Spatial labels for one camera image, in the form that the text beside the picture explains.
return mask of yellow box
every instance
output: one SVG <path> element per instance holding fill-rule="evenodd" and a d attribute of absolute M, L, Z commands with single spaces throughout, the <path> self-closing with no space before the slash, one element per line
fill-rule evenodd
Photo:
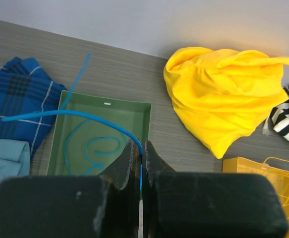
<path fill-rule="evenodd" d="M 237 157 L 223 161 L 223 173 L 254 173 L 265 176 L 279 195 L 289 221 L 289 200 L 287 199 L 289 197 L 289 171 Z"/>

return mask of blue plaid shirt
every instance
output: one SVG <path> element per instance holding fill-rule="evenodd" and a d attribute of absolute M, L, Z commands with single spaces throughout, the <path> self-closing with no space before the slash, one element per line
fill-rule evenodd
<path fill-rule="evenodd" d="M 63 85 L 53 82 L 35 59 L 15 57 L 0 68 L 0 139 L 27 141 L 31 156 L 56 116 L 2 122 L 4 117 L 58 109 Z"/>

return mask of gray wooden table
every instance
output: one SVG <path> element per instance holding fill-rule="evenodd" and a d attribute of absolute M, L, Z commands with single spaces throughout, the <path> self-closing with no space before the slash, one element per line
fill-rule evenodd
<path fill-rule="evenodd" d="M 149 139 L 165 161 L 177 171 L 221 171 L 222 160 L 191 135 L 174 113 L 163 80 L 165 59 L 0 21 L 0 66 L 15 56 L 33 57 L 54 81 L 69 88 L 88 52 L 93 55 L 76 92 L 152 103 Z M 45 174 L 52 137 L 50 133 L 37 151 L 32 174 Z M 264 136 L 259 127 L 250 137 L 236 141 L 224 158 L 237 156 L 258 162 L 269 156 L 289 159 L 289 142 L 275 133 Z"/>

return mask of blue tube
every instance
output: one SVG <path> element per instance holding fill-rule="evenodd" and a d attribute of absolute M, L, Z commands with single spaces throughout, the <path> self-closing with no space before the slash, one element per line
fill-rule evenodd
<path fill-rule="evenodd" d="M 66 168 L 67 168 L 67 173 L 68 173 L 68 175 L 70 175 L 70 167 L 69 167 L 69 163 L 68 163 L 68 159 L 67 159 L 67 146 L 68 146 L 68 143 L 69 143 L 69 140 L 70 140 L 70 138 L 74 135 L 74 133 L 83 125 L 83 124 L 85 124 L 86 122 L 89 122 L 90 120 L 85 120 L 85 121 L 83 121 L 82 123 L 80 123 L 69 135 L 68 135 L 68 137 L 67 137 L 67 139 L 65 140 L 65 144 L 64 144 L 64 161 L 65 161 L 65 165 L 66 165 Z M 93 168 L 95 168 L 95 167 L 98 167 L 98 168 L 100 168 L 101 170 L 104 170 L 103 169 L 103 165 L 102 164 L 97 164 L 97 163 L 95 163 L 94 161 L 92 161 L 88 156 L 87 156 L 87 154 L 85 153 L 85 157 L 86 157 L 86 159 L 89 161 L 89 162 L 91 162 L 92 164 L 94 164 L 91 168 L 93 169 Z"/>
<path fill-rule="evenodd" d="M 87 67 L 87 64 L 88 64 L 88 61 L 89 61 L 90 56 L 91 56 L 91 53 L 88 53 L 87 56 L 86 56 L 86 58 L 85 58 L 84 64 L 83 64 L 83 66 L 81 67 L 81 70 L 80 70 L 79 74 L 77 75 L 74 83 L 73 83 L 72 86 L 70 87 L 70 90 L 69 90 L 69 92 L 68 92 L 68 94 L 67 94 L 67 96 L 66 96 L 66 98 L 65 98 L 65 100 L 64 100 L 64 102 L 63 102 L 63 104 L 62 104 L 61 107 L 60 107 L 60 110 L 63 110 L 63 109 L 65 108 L 66 104 L 68 103 L 69 98 L 70 98 L 71 94 L 73 93 L 74 88 L 76 87 L 76 84 L 77 84 L 78 81 L 80 80 L 80 77 L 83 75 L 83 73 L 84 73 L 84 71 L 85 71 L 85 68 Z"/>
<path fill-rule="evenodd" d="M 88 157 L 88 155 L 87 155 L 88 146 L 89 146 L 92 142 L 94 142 L 94 141 L 96 141 L 96 140 L 106 140 L 106 139 L 116 140 L 116 141 L 118 142 L 118 148 L 116 148 L 115 151 L 108 152 L 108 153 L 106 153 L 106 152 L 100 152 L 100 151 L 97 151 L 97 150 L 96 150 L 96 151 L 95 151 L 96 154 L 98 154 L 98 155 L 113 155 L 114 153 L 116 153 L 116 152 L 120 149 L 120 140 L 119 140 L 118 138 L 116 138 L 116 137 L 113 137 L 113 136 L 104 136 L 104 137 L 97 137 L 97 138 L 91 139 L 91 140 L 88 141 L 87 144 L 85 144 L 85 146 L 84 146 L 84 155 L 85 155 L 86 159 L 87 159 L 89 162 L 95 164 L 95 162 L 93 162 L 93 161 Z"/>
<path fill-rule="evenodd" d="M 79 116 L 79 117 L 83 117 L 83 118 L 87 118 L 90 120 L 100 122 L 104 125 L 107 125 L 107 126 L 113 128 L 113 129 L 116 129 L 116 130 L 120 131 L 121 133 L 129 136 L 137 144 L 137 146 L 139 148 L 140 155 L 143 155 L 143 148 L 142 148 L 141 142 L 130 131 L 128 131 L 128 130 L 124 129 L 123 127 L 116 125 L 110 121 L 107 121 L 105 119 L 99 118 L 97 116 L 94 116 L 94 115 L 91 115 L 88 113 L 77 112 L 77 111 L 72 111 L 72 110 L 53 110 L 53 111 L 47 111 L 47 112 L 41 112 L 41 113 L 28 113 L 28 114 L 23 114 L 23 115 L 17 115 L 17 116 L 2 118 L 2 121 L 13 121 L 13 120 L 29 119 L 29 118 L 40 118 L 40 117 L 54 116 L 54 115 Z"/>
<path fill-rule="evenodd" d="M 83 173 L 83 175 L 87 175 L 90 171 L 92 171 L 95 167 L 98 167 L 98 164 L 93 165 L 92 167 L 90 167 L 89 169 L 87 169 L 86 172 Z"/>

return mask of white wall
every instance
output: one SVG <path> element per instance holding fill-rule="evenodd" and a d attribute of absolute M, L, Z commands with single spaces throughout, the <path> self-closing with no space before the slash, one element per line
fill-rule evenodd
<path fill-rule="evenodd" d="M 0 0 L 0 20 L 165 58 L 185 46 L 289 56 L 289 0 Z"/>

